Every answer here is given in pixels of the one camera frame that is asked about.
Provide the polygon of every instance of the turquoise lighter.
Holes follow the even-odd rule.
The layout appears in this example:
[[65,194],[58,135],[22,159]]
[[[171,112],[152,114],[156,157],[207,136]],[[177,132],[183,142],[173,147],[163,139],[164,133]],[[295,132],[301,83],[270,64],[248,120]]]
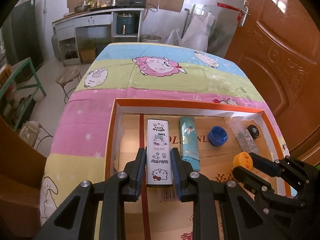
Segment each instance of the turquoise lighter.
[[182,160],[191,163],[194,171],[200,171],[198,136],[195,119],[191,116],[180,118]]

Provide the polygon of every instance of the plastic bag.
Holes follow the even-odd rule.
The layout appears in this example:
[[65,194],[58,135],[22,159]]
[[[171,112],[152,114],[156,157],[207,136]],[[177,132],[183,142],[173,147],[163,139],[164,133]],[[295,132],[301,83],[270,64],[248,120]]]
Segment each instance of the plastic bag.
[[214,22],[214,16],[208,12],[204,15],[194,14],[180,46],[207,52],[208,38]]
[[179,36],[180,29],[173,30],[166,38],[164,44],[181,46],[181,38]]

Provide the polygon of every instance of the metal mug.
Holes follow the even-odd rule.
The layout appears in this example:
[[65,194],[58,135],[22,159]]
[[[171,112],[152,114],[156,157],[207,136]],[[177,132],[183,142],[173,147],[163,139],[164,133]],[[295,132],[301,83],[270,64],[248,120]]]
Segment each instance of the metal mug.
[[118,4],[118,0],[110,0],[107,2],[108,6],[116,6]]

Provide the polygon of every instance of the brown wooden door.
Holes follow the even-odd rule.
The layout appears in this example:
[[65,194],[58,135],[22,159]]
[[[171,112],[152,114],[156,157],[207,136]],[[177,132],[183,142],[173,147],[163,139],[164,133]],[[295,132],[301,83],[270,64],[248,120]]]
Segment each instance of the brown wooden door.
[[247,2],[251,15],[225,58],[251,80],[293,150],[320,126],[320,33],[299,0]]

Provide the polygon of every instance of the screw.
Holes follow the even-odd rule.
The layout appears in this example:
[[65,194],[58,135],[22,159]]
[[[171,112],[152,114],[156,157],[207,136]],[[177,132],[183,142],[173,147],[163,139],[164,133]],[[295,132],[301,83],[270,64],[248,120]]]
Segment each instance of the screw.
[[80,183],[81,187],[88,187],[90,185],[90,181],[84,180]]
[[200,174],[196,171],[190,173],[190,177],[193,179],[199,178]]
[[227,185],[229,187],[235,187],[237,185],[237,183],[234,180],[228,180],[227,181]]
[[123,179],[127,176],[127,174],[124,171],[121,171],[118,173],[118,178]]

